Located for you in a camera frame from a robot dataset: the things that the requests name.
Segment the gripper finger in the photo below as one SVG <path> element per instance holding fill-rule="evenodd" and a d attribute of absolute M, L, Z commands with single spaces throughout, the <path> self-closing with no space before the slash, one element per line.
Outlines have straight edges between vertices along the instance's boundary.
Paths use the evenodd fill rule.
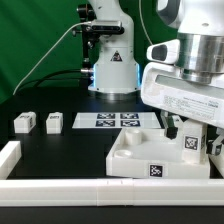
<path fill-rule="evenodd" d="M 216 134 L 218 137 L 215 140 L 209 140 L 207 143 L 207 153 L 213 156 L 218 156 L 224 146 L 224 129 L 217 128 Z"/>
<path fill-rule="evenodd" d="M 165 136 L 171 140 L 175 139 L 178 134 L 178 129 L 182 127 L 182 119 L 178 115 L 167 111 L 161 112 L 161 119 L 165 128 Z"/>

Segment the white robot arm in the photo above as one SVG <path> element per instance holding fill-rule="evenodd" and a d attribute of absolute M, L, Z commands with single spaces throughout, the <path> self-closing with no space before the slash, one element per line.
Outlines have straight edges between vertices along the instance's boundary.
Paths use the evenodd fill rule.
<path fill-rule="evenodd" d="M 218 138 L 208 144 L 214 156 L 224 150 L 224 0 L 157 0 L 156 12 L 177 30 L 173 40 L 147 49 L 143 73 L 134 60 L 134 23 L 119 0 L 88 0 L 83 26 L 99 58 L 83 71 L 91 75 L 93 96 L 123 99 L 141 92 L 150 106 L 215 126 Z"/>

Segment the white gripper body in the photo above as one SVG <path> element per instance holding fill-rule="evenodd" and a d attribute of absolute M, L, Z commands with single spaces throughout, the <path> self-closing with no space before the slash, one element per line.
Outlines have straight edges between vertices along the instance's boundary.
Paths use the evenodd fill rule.
<path fill-rule="evenodd" d="M 171 65 L 148 63 L 143 72 L 144 104 L 224 129 L 224 74 L 209 85 L 188 82 Z"/>

